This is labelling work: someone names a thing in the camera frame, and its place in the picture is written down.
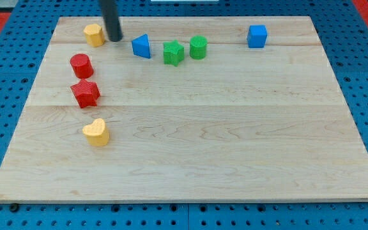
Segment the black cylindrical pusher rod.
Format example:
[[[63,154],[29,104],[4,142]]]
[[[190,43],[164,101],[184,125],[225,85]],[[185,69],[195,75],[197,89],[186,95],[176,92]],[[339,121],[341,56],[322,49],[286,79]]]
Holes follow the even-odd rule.
[[[122,40],[123,33],[119,22],[118,6],[115,0],[98,0],[108,38],[111,42]]]

